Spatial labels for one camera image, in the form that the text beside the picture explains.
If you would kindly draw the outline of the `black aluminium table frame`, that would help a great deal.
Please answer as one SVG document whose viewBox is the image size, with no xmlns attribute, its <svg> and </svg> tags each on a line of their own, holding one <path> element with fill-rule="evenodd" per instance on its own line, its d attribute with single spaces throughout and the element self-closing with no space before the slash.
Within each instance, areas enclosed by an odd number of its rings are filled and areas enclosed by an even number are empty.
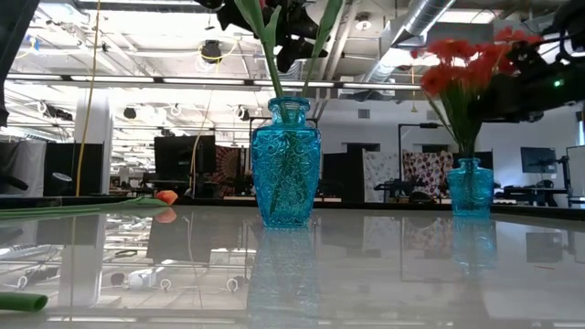
<svg viewBox="0 0 585 329">
<path fill-rule="evenodd" d="M 85 206 L 154 206 L 168 207 L 165 201 L 148 197 L 127 196 L 43 196 L 17 197 L 0 196 L 0 210 L 36 207 L 85 207 Z M 177 199 L 173 206 L 210 206 L 210 207 L 257 207 L 255 199 Z M 391 204 L 391 203 L 347 203 L 314 201 L 314 209 L 338 208 L 360 210 L 451 210 L 448 204 Z"/>
</svg>

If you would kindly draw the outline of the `black metal frame stand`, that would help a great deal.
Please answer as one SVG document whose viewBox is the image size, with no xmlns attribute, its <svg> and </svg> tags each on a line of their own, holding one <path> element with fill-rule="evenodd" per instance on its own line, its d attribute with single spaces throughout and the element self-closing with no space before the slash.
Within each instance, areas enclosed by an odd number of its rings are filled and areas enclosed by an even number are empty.
<svg viewBox="0 0 585 329">
<path fill-rule="evenodd" d="M 403 155 L 403 136 L 402 130 L 405 127 L 409 128 L 419 128 L 419 129 L 439 129 L 442 128 L 444 131 L 448 132 L 446 127 L 443 124 L 439 124 L 436 122 L 421 122 L 421 123 L 399 123 L 398 124 L 398 156 L 399 156 L 399 179 L 403 179 L 403 163 L 402 163 L 402 155 Z"/>
</svg>

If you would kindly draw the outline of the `dotted quilt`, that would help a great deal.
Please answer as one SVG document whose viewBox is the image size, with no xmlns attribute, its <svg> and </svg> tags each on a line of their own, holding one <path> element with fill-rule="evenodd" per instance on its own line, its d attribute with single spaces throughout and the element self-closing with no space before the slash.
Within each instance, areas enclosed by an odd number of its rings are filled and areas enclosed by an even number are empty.
<svg viewBox="0 0 585 329">
<path fill-rule="evenodd" d="M 423 153 L 404 150 L 401 157 L 402 174 L 407 181 L 421 180 L 426 186 L 440 185 L 452 169 L 452 153 Z"/>
</svg>

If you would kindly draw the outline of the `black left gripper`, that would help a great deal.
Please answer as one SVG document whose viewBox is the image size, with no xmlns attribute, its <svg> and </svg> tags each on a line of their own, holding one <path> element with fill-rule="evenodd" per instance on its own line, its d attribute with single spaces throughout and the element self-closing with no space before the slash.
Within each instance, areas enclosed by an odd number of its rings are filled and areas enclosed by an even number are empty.
<svg viewBox="0 0 585 329">
<path fill-rule="evenodd" d="M 285 35 L 301 37 L 298 39 L 281 37 L 277 40 L 276 45 L 281 46 L 276 55 L 277 69 L 280 72 L 288 72 L 295 60 L 312 56 L 314 44 L 304 38 L 316 39 L 319 26 L 307 13 L 307 0 L 273 0 L 273 6 L 278 5 L 282 8 L 279 25 Z M 225 3 L 217 11 L 217 19 L 222 30 L 226 30 L 230 25 L 250 29 L 235 3 Z"/>
</svg>

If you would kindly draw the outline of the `black ceiling lamp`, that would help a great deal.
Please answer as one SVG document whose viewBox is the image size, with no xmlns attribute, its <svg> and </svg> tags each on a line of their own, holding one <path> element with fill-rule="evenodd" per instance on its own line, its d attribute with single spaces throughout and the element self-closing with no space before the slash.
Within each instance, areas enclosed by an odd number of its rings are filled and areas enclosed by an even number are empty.
<svg viewBox="0 0 585 329">
<path fill-rule="evenodd" d="M 221 61 L 222 52 L 220 49 L 220 42 L 218 40 L 206 40 L 199 50 L 200 57 L 207 64 L 214 64 Z"/>
</svg>

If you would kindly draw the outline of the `black monitor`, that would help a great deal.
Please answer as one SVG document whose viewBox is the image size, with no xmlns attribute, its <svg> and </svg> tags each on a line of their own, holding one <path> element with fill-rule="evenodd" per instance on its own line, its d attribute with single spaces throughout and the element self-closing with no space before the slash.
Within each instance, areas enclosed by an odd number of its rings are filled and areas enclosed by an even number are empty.
<svg viewBox="0 0 585 329">
<path fill-rule="evenodd" d="M 195 144 L 196 139 L 196 136 L 154 138 L 155 172 L 161 179 L 187 180 L 192 174 L 192 160 L 197 174 L 216 171 L 215 137 L 203 135 Z"/>
</svg>

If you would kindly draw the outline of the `white board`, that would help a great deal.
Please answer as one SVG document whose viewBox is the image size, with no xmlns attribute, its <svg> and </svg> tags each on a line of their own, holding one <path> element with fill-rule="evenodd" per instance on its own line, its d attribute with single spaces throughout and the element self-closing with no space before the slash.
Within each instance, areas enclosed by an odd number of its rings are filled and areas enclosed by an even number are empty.
<svg viewBox="0 0 585 329">
<path fill-rule="evenodd" d="M 573 197 L 585 197 L 585 145 L 567 148 L 569 180 Z"/>
</svg>

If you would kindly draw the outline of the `suspended light rail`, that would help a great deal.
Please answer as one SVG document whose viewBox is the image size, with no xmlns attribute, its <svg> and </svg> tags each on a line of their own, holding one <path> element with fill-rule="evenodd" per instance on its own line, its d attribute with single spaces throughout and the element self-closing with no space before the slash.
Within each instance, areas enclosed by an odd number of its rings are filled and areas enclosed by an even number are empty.
<svg viewBox="0 0 585 329">
<path fill-rule="evenodd" d="M 33 73 L 10 73 L 6 79 L 14 83 L 40 83 L 55 85 L 81 85 L 82 83 L 98 83 L 105 86 L 138 86 L 153 85 L 156 88 L 168 86 L 178 88 L 186 86 L 195 87 L 271 87 L 270 80 L 253 79 L 223 79 L 223 78 L 168 78 L 168 77 L 138 77 L 138 76 L 95 76 L 91 75 L 52 75 Z M 344 81 L 309 81 L 310 89 L 342 89 L 342 90 L 420 90 L 419 85 L 398 83 L 370 83 L 370 82 L 344 82 Z"/>
</svg>

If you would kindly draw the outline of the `green stem piece foreground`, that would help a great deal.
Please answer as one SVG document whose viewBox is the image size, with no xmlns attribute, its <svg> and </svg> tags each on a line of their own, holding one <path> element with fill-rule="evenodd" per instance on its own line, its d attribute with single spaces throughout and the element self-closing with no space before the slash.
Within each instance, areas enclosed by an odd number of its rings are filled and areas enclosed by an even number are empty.
<svg viewBox="0 0 585 329">
<path fill-rule="evenodd" d="M 48 297 L 43 294 L 0 292 L 0 311 L 39 312 L 45 308 Z"/>
</svg>

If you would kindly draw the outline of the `silver ventilation duct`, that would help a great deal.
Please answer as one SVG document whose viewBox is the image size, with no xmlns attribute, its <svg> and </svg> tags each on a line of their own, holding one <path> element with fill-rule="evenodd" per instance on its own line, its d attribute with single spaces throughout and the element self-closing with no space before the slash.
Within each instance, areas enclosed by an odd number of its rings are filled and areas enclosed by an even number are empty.
<svg viewBox="0 0 585 329">
<path fill-rule="evenodd" d="M 410 60 L 410 50 L 424 47 L 427 34 L 456 0 L 411 0 L 408 11 L 389 21 L 380 38 L 381 52 L 363 82 L 383 83 Z"/>
</svg>

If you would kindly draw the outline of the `tall blue glass vase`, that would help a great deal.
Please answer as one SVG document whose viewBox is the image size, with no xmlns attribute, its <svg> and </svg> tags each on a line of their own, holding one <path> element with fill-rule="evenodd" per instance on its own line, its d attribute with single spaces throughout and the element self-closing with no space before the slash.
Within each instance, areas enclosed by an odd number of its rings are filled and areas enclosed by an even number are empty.
<svg viewBox="0 0 585 329">
<path fill-rule="evenodd" d="M 257 204 L 266 227 L 302 228 L 311 216 L 319 183 L 321 134 L 306 123 L 306 98 L 274 98 L 269 110 L 271 124 L 251 135 Z"/>
</svg>

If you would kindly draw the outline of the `white patterned cloth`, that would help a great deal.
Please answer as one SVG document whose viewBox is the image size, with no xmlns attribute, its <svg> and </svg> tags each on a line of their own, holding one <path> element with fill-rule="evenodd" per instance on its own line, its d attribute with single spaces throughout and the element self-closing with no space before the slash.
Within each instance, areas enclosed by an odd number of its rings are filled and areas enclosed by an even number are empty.
<svg viewBox="0 0 585 329">
<path fill-rule="evenodd" d="M 384 203 L 384 192 L 375 186 L 399 177 L 399 156 L 391 152 L 362 151 L 364 199 L 366 203 Z"/>
</svg>

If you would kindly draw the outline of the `black room divider panel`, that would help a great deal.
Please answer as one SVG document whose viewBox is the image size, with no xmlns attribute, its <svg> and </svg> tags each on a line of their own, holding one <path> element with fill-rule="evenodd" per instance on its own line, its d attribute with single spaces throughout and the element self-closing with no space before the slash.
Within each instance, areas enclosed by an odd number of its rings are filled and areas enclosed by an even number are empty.
<svg viewBox="0 0 585 329">
<path fill-rule="evenodd" d="M 45 155 L 44 189 L 43 196 L 52 196 L 50 177 L 54 172 L 68 175 L 73 180 L 73 193 L 77 190 L 77 172 L 80 158 L 79 143 L 48 143 Z M 81 161 L 80 195 L 98 195 L 101 192 L 101 178 L 103 168 L 103 145 L 100 143 L 85 143 Z"/>
<path fill-rule="evenodd" d="M 323 180 L 333 195 L 346 203 L 363 203 L 362 143 L 349 143 L 344 153 L 324 154 Z"/>
</svg>

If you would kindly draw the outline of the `orange artificial tulip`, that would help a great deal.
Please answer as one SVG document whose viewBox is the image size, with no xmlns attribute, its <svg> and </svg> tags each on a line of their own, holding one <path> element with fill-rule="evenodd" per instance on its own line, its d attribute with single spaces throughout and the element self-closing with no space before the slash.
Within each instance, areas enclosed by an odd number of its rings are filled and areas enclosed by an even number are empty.
<svg viewBox="0 0 585 329">
<path fill-rule="evenodd" d="M 174 191 L 160 191 L 155 196 L 138 196 L 118 202 L 117 197 L 73 197 L 49 200 L 44 204 L 33 203 L 30 207 L 0 209 L 0 219 L 31 218 L 41 216 L 66 216 L 101 213 L 109 210 L 151 209 L 171 207 L 178 195 Z"/>
</svg>

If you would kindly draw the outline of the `flower stem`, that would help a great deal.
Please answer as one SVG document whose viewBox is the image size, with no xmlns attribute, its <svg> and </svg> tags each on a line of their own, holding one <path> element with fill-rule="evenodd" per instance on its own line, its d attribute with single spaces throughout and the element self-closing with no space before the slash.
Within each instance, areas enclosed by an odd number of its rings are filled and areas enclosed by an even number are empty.
<svg viewBox="0 0 585 329">
<path fill-rule="evenodd" d="M 283 90 L 275 62 L 274 48 L 276 47 L 276 31 L 282 8 L 277 5 L 271 14 L 269 22 L 265 23 L 260 0 L 234 0 L 234 3 L 251 27 L 252 32 L 259 38 L 276 97 L 281 97 Z"/>
</svg>

